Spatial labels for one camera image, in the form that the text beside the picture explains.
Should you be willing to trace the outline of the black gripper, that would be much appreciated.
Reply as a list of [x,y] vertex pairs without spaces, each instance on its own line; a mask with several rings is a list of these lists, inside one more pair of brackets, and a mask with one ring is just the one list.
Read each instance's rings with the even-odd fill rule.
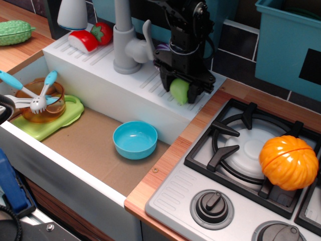
[[188,103],[194,103],[204,91],[211,93],[214,90],[216,78],[198,54],[180,55],[165,50],[155,50],[153,54],[166,92],[169,92],[170,85],[176,78],[189,83]]

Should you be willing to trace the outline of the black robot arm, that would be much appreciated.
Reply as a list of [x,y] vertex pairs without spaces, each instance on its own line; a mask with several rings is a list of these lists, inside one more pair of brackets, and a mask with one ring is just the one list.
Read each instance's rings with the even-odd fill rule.
[[165,13],[171,30],[168,50],[154,51],[154,65],[166,91],[176,79],[188,84],[185,97],[194,103],[203,92],[211,93],[215,77],[205,65],[204,51],[214,22],[205,1],[154,1]]

